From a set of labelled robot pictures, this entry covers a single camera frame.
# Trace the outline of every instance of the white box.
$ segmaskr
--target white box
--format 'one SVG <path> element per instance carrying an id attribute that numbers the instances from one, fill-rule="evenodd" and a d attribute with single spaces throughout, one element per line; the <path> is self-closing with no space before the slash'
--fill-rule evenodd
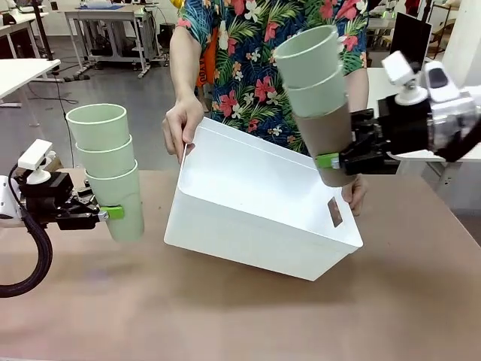
<path id="1" fill-rule="evenodd" d="M 194 143 L 165 243 L 310 281 L 362 246 L 341 188 L 325 186 L 310 157 L 207 118 Z"/>

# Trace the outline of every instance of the brown cup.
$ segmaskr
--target brown cup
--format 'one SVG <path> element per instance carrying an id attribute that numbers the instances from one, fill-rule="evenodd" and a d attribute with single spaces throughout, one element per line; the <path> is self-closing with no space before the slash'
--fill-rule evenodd
<path id="1" fill-rule="evenodd" d="M 294 114 L 294 119 L 313 159 L 320 154 L 341 152 L 352 142 L 347 99 L 344 105 L 331 113 L 315 117 Z M 355 180 L 355 175 L 346 175 L 342 169 L 320 169 L 319 174 L 329 187 L 343 187 Z"/>

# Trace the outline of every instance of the green cup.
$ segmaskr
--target green cup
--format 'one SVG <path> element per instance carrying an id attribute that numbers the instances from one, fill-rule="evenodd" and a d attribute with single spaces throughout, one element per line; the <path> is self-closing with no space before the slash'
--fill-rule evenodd
<path id="1" fill-rule="evenodd" d="M 337 62 L 335 73 L 317 84 L 306 88 L 284 87 L 292 110 L 298 117 L 315 117 L 331 113 L 346 102 L 346 81 L 343 66 Z"/>
<path id="2" fill-rule="evenodd" d="M 120 105 L 85 105 L 69 111 L 66 119 L 81 149 L 110 150 L 129 141 L 127 110 Z"/>
<path id="3" fill-rule="evenodd" d="M 112 238 L 116 241 L 138 240 L 144 233 L 144 216 L 137 161 L 132 170 L 118 177 L 99 178 L 87 172 L 85 175 L 101 207 L 123 207 L 122 219 L 107 220 Z"/>
<path id="4" fill-rule="evenodd" d="M 284 41 L 274 51 L 284 84 L 291 89 L 312 86 L 337 70 L 337 28 L 318 26 Z"/>
<path id="5" fill-rule="evenodd" d="M 84 150 L 75 144 L 87 173 L 93 177 L 118 177 L 135 167 L 132 136 L 123 146 L 111 150 Z"/>

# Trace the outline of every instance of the orange cloth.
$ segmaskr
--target orange cloth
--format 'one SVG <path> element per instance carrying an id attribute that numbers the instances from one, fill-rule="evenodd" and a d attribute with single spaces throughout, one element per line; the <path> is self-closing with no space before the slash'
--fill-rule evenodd
<path id="1" fill-rule="evenodd" d="M 196 86 L 206 83 L 213 84 L 213 73 L 216 69 L 217 28 L 213 30 L 212 41 L 201 57 Z"/>

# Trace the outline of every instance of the hawaiian shirt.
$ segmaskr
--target hawaiian shirt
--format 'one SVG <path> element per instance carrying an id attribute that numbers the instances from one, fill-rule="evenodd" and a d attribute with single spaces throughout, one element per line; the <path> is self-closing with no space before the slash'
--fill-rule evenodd
<path id="1" fill-rule="evenodd" d="M 344 74 L 365 68 L 368 0 L 185 0 L 178 20 L 202 51 L 218 28 L 212 118 L 305 154 L 273 52 L 326 24 L 340 35 Z"/>

